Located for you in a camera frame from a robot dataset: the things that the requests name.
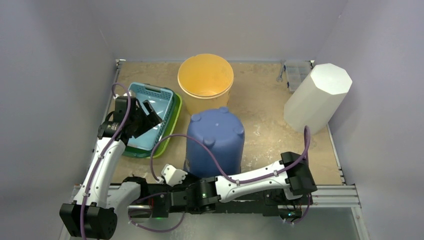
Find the dark green tray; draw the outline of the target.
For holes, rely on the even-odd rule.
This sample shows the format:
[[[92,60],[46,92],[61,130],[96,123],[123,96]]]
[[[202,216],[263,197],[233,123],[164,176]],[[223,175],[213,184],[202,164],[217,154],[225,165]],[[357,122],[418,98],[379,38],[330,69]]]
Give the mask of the dark green tray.
[[[167,121],[167,125],[169,123],[169,119],[170,119],[170,117],[171,117],[171,115],[174,111],[175,105],[176,105],[175,100],[174,100],[174,98],[175,98],[174,95],[173,95],[173,104],[172,104],[170,116],[169,116],[168,121]],[[123,155],[126,156],[126,157],[130,157],[130,158],[148,158],[148,157],[150,157],[151,152],[152,152],[152,150],[141,150],[141,149],[137,149],[137,148],[134,148],[134,147],[127,146]]]

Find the white octagonal large container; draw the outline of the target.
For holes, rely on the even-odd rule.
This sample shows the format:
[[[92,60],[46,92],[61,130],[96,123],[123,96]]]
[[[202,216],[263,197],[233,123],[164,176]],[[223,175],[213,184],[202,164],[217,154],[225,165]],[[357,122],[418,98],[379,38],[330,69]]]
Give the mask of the white octagonal large container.
[[[335,64],[314,66],[284,105],[285,122],[296,132],[307,126],[312,135],[329,123],[349,92],[353,81]]]

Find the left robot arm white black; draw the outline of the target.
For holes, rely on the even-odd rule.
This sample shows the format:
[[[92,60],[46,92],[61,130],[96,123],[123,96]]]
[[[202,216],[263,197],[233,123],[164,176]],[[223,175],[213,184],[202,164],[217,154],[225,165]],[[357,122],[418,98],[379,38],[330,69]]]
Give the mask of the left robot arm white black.
[[[118,223],[118,211],[132,202],[149,199],[145,178],[127,177],[108,194],[117,163],[129,139],[137,138],[162,123],[148,100],[119,96],[115,110],[98,128],[96,148],[85,180],[71,203],[62,204],[59,216],[72,237],[109,240]]]

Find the cream printed bucket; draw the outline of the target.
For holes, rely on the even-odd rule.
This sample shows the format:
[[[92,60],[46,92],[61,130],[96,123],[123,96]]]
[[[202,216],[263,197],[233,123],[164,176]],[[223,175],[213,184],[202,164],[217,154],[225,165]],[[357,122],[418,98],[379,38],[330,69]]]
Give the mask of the cream printed bucket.
[[[202,53],[186,59],[178,69],[177,82],[188,113],[226,107],[234,77],[232,66],[221,56]]]

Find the light blue perforated basket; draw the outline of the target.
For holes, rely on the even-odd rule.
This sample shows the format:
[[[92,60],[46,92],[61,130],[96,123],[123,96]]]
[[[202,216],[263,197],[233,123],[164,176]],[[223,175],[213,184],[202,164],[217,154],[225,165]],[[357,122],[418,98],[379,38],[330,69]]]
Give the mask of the light blue perforated basket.
[[[162,119],[162,123],[137,138],[130,138],[128,141],[127,145],[129,147],[150,151],[158,143],[165,131],[173,106],[174,92],[165,87],[139,82],[132,82],[129,85],[129,90],[132,96],[136,97],[140,103],[148,101],[155,113]]]

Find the blue round bucket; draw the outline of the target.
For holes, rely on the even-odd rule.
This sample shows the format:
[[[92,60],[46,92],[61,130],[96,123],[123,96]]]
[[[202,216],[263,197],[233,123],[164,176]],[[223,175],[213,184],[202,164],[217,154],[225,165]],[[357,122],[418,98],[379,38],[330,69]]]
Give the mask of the blue round bucket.
[[[231,113],[228,107],[222,106],[193,114],[186,134],[205,145],[227,175],[241,172],[245,129],[240,119]],[[191,139],[186,140],[183,169],[200,178],[221,175],[209,153]]]

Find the lime green tray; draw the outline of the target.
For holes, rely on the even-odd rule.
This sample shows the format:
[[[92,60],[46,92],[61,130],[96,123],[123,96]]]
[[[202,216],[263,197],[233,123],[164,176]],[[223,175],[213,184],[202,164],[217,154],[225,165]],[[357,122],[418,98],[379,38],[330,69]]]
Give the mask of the lime green tray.
[[[180,115],[180,112],[181,112],[181,109],[182,109],[182,106],[183,106],[182,97],[178,93],[174,94],[174,103],[175,103],[175,107],[174,107],[174,110],[173,110],[173,112],[170,116],[167,127],[166,127],[166,129],[163,133],[162,139],[166,136],[173,134],[175,127],[177,125],[178,118],[179,118],[179,115]],[[154,155],[152,156],[153,159],[160,157],[165,152],[165,150],[166,150],[166,148],[169,144],[169,141],[170,141],[170,139],[167,138],[158,145]]]

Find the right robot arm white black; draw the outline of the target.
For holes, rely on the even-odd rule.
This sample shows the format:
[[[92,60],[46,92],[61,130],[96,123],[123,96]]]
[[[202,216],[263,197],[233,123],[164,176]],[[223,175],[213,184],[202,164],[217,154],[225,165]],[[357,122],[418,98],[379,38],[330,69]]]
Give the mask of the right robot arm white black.
[[[237,198],[255,203],[254,195],[262,198],[272,212],[279,205],[310,203],[318,188],[308,165],[308,155],[283,152],[281,160],[266,167],[231,176],[192,177],[188,172],[167,164],[161,171],[164,182],[172,187],[170,206],[184,208],[191,214],[216,211],[218,204],[229,206]]]

